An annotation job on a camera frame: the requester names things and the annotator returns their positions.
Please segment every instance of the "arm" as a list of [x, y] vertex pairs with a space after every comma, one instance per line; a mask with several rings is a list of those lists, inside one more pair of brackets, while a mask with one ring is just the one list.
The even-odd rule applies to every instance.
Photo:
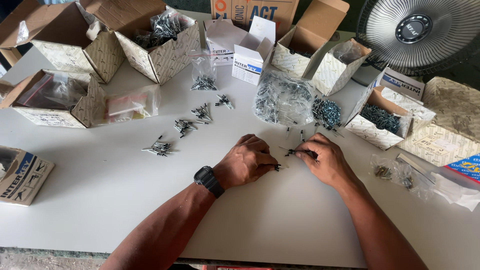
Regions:
[[[256, 181], [278, 164], [254, 134], [243, 136], [213, 168], [223, 189]], [[144, 219], [113, 251], [101, 270], [168, 269], [180, 256], [215, 196], [195, 183]]]
[[368, 269], [427, 269], [356, 177], [338, 145], [317, 133], [295, 150], [298, 151], [295, 155], [307, 164], [310, 171], [342, 197], [352, 216]]

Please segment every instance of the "white table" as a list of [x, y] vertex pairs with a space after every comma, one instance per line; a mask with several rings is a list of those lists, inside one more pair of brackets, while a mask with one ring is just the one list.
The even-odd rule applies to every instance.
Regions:
[[[186, 13], [200, 20], [209, 17]], [[342, 40], [353, 35], [341, 34]], [[34, 47], [4, 79], [18, 83], [41, 68], [53, 66]], [[56, 164], [31, 206], [0, 205], [0, 246], [112, 252], [148, 214], [190, 184], [200, 167], [215, 165], [240, 136], [255, 133], [271, 146], [279, 163], [290, 168], [228, 190], [209, 210], [181, 257], [365, 267], [350, 215], [337, 192], [311, 175], [301, 160], [284, 157], [285, 151], [278, 148], [295, 147], [300, 130], [291, 129], [285, 140], [285, 128], [256, 118], [251, 108], [256, 87], [231, 77], [231, 66], [218, 68], [218, 86], [235, 109], [211, 108], [214, 124], [198, 125], [198, 131], [178, 138], [173, 120], [191, 118], [191, 109], [218, 101], [215, 92], [188, 90], [191, 72], [189, 65], [161, 87], [159, 116], [144, 120], [73, 129], [35, 125], [13, 109], [0, 110], [0, 145]], [[368, 83], [376, 74], [367, 67], [354, 77]], [[102, 87], [114, 92], [151, 84], [125, 61]], [[331, 96], [342, 108], [343, 123], [364, 89], [350, 81]], [[314, 127], [303, 129], [310, 136]], [[370, 176], [372, 154], [394, 159], [404, 151], [384, 152], [343, 128], [339, 131], [345, 138], [324, 134], [341, 146], [375, 201], [430, 269], [479, 267], [478, 209], [472, 213], [437, 195], [424, 203], [405, 188]], [[140, 151], [159, 135], [179, 153], [164, 158]], [[426, 169], [440, 171], [406, 154]], [[478, 188], [454, 172], [441, 171], [459, 184]]]

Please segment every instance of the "wristwatch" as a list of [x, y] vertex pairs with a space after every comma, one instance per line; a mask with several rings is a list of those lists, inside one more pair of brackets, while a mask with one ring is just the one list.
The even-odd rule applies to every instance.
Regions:
[[209, 166], [201, 168], [193, 179], [195, 183], [204, 185], [217, 199], [225, 192], [215, 176], [213, 176], [213, 170]]

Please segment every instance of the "forearm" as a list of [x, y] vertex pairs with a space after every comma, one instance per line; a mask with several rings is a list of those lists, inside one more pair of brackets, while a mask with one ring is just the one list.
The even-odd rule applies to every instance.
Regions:
[[427, 269], [356, 176], [336, 190], [350, 211], [368, 269]]
[[143, 220], [101, 269], [167, 269], [182, 253], [214, 201], [215, 196], [203, 185], [192, 183]]

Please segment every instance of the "electric fan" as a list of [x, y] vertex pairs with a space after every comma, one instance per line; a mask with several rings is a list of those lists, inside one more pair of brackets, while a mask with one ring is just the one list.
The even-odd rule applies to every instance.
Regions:
[[373, 67], [422, 76], [479, 52], [479, 33], [480, 0], [367, 0], [357, 41]]

